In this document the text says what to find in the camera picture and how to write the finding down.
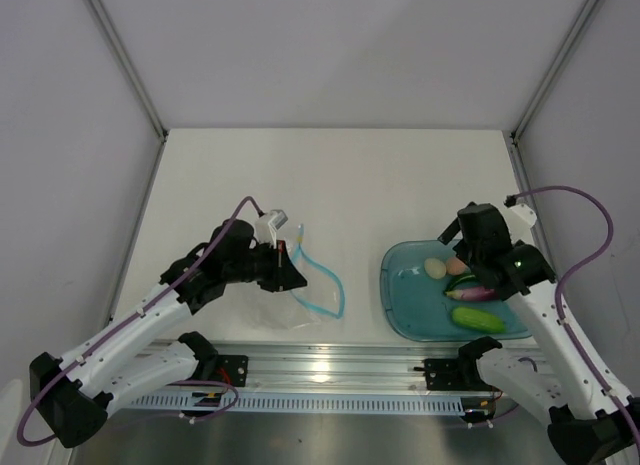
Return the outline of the pink egg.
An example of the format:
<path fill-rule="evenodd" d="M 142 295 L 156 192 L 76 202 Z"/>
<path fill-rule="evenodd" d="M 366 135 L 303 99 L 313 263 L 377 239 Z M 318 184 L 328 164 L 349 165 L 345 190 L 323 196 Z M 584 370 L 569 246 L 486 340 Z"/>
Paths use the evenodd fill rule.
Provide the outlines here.
<path fill-rule="evenodd" d="M 451 276 L 459 276 L 467 271 L 467 266 L 457 257 L 450 257 L 445 262 L 446 272 Z"/>

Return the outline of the clear zip top bag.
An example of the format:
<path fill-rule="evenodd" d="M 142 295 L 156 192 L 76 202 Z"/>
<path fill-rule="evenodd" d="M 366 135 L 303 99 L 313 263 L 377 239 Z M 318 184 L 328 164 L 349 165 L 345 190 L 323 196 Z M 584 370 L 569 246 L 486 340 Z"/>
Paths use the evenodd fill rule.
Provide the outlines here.
<path fill-rule="evenodd" d="M 298 234 L 303 235 L 302 243 L 296 243 Z M 249 299 L 253 324 L 263 330 L 285 331 L 340 323 L 346 308 L 344 285 L 333 270 L 308 253 L 304 225 L 286 225 L 278 237 L 285 240 L 288 255 L 308 286 L 282 293 L 257 289 Z"/>

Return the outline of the white egg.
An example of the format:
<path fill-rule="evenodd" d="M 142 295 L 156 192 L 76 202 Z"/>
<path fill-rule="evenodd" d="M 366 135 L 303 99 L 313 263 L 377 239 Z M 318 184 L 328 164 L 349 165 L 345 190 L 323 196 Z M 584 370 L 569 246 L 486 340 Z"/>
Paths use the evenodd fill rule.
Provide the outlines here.
<path fill-rule="evenodd" d="M 447 275 L 446 264 L 436 258 L 427 258 L 424 262 L 424 269 L 426 274 L 434 280 L 441 280 Z"/>

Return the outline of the green chili pepper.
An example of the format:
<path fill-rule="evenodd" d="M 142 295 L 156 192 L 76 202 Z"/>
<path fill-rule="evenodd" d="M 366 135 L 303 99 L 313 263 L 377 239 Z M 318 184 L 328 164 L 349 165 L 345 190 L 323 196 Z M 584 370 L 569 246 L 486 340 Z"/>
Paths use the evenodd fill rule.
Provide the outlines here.
<path fill-rule="evenodd" d="M 473 273 L 464 273 L 464 274 L 460 274 L 457 276 L 453 276 L 446 288 L 444 289 L 444 293 L 448 293 L 450 291 L 455 290 L 458 286 L 465 284 L 465 283 L 476 283 L 477 282 L 477 278 Z"/>

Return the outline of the purple eggplant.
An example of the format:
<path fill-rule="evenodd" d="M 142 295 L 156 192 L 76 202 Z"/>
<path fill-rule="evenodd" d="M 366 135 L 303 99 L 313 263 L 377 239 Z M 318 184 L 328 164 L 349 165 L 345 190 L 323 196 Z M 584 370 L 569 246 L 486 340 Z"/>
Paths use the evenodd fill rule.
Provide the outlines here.
<path fill-rule="evenodd" d="M 498 299 L 494 290 L 486 289 L 482 286 L 452 289 L 445 291 L 444 295 L 451 300 L 460 302 L 486 302 Z"/>

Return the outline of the green cucumber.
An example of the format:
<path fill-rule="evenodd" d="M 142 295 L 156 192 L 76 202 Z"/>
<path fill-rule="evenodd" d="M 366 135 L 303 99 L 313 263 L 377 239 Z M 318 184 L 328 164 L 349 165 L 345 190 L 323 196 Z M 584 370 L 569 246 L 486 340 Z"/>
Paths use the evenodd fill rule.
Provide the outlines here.
<path fill-rule="evenodd" d="M 454 324 L 465 329 L 489 334 L 500 334 L 506 331 L 506 324 L 501 318 L 483 310 L 456 307 L 450 316 Z"/>

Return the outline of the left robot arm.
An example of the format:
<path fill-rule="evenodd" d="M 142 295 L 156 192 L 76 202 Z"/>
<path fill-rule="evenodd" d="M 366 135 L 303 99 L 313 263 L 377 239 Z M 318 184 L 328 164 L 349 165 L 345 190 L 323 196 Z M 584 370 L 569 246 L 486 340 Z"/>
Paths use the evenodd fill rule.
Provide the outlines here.
<path fill-rule="evenodd" d="M 209 241 L 174 261 L 127 315 L 56 357 L 43 352 L 29 365 L 31 403 L 52 436 L 75 448 L 94 436 L 123 406 L 166 385 L 209 383 L 218 353 L 198 332 L 163 351 L 140 357 L 161 333 L 221 298 L 230 284 L 254 283 L 270 293 L 304 288 L 283 240 L 259 239 L 254 225 L 228 219 Z"/>

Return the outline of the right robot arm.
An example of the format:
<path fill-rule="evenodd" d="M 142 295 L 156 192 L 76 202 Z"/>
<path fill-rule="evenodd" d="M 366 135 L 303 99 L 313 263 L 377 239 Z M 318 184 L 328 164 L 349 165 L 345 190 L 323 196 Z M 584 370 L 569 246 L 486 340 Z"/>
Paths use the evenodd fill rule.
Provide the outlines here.
<path fill-rule="evenodd" d="M 482 337 L 459 349 L 458 380 L 505 392 L 545 427 L 566 464 L 596 464 L 638 446 L 639 400 L 582 331 L 543 254 L 513 240 L 491 204 L 469 203 L 438 239 L 517 315 L 554 374 L 542 375 L 497 340 Z"/>

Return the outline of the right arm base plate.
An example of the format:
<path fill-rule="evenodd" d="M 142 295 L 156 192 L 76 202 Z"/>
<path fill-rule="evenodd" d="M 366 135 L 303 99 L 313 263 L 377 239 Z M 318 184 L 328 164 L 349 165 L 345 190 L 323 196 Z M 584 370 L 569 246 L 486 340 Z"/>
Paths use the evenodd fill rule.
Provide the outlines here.
<path fill-rule="evenodd" d="M 476 364 L 466 359 L 425 359 L 413 370 L 423 375 L 429 391 L 489 392 L 493 390 L 491 385 L 480 378 Z"/>

